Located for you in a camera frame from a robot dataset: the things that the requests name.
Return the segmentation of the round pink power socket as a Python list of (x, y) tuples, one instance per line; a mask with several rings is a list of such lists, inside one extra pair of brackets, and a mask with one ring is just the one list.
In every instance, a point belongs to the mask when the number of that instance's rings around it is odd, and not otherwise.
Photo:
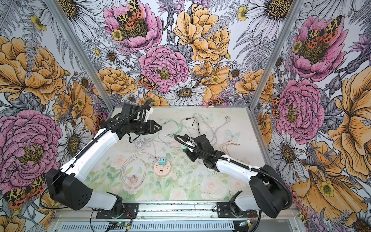
[(171, 173), (172, 167), (171, 163), (166, 160), (166, 165), (162, 166), (158, 164), (158, 160), (155, 162), (153, 170), (156, 176), (158, 177), (166, 177)]

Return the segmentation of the teal charger plug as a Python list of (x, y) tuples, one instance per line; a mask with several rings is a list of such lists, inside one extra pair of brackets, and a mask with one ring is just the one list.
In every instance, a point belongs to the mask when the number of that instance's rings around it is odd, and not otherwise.
[(158, 160), (158, 164), (159, 164), (159, 165), (164, 166), (164, 165), (166, 165), (166, 163), (167, 163), (167, 161), (166, 161), (165, 158), (161, 158), (161, 159)]

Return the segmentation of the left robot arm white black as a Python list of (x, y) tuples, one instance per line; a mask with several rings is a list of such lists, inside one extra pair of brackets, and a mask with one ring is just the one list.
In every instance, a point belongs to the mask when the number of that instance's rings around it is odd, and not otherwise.
[(155, 134), (162, 127), (149, 119), (153, 108), (151, 100), (141, 106), (124, 104), (121, 113), (107, 119), (94, 138), (59, 169), (51, 169), (45, 174), (46, 190), (52, 200), (72, 210), (84, 207), (100, 209), (113, 217), (124, 212), (123, 200), (109, 192), (95, 191), (84, 184), (88, 174), (106, 151), (125, 135)]

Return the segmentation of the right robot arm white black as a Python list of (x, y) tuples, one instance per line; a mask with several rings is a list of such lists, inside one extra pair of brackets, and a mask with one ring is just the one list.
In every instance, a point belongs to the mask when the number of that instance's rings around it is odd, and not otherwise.
[(230, 199), (229, 211), (233, 216), (242, 217), (255, 210), (277, 218), (281, 211), (291, 208), (292, 194), (271, 166), (257, 167), (233, 159), (215, 150), (205, 135), (196, 138), (176, 135), (174, 138), (185, 147), (183, 152), (192, 162), (202, 160), (207, 169), (227, 174), (250, 186), (251, 193), (240, 190)]

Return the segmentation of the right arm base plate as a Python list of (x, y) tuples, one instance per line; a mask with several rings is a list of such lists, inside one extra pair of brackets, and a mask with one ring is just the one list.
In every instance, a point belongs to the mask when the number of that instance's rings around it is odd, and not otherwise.
[(241, 211), (237, 207), (231, 206), (229, 202), (217, 202), (216, 213), (218, 218), (256, 218), (256, 210)]

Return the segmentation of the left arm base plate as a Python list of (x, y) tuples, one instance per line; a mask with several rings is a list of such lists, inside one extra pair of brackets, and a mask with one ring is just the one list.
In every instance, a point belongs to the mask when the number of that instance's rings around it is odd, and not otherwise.
[(99, 209), (96, 219), (136, 219), (139, 205), (139, 203), (123, 203), (118, 211)]

